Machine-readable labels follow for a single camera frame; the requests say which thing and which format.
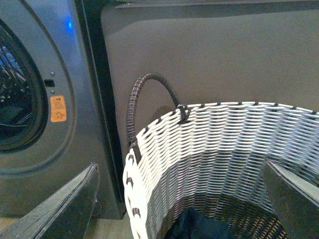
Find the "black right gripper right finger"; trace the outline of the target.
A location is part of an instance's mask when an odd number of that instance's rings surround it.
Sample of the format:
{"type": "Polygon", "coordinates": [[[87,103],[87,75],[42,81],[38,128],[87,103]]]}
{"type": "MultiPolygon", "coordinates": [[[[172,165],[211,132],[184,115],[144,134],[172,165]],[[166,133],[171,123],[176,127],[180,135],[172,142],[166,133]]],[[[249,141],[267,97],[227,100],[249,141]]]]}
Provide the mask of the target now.
{"type": "Polygon", "coordinates": [[[266,161],[263,181],[275,214],[290,239],[319,237],[319,188],[282,166],[266,161]]]}

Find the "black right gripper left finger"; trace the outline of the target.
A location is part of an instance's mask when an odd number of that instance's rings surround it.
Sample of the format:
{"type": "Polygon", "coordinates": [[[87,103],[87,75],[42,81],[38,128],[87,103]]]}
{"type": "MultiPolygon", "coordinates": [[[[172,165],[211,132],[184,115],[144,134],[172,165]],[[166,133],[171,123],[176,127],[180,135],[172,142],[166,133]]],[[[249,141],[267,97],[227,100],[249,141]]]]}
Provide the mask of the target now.
{"type": "Polygon", "coordinates": [[[27,215],[0,233],[2,239],[83,239],[92,217],[100,182],[91,163],[27,215]]]}

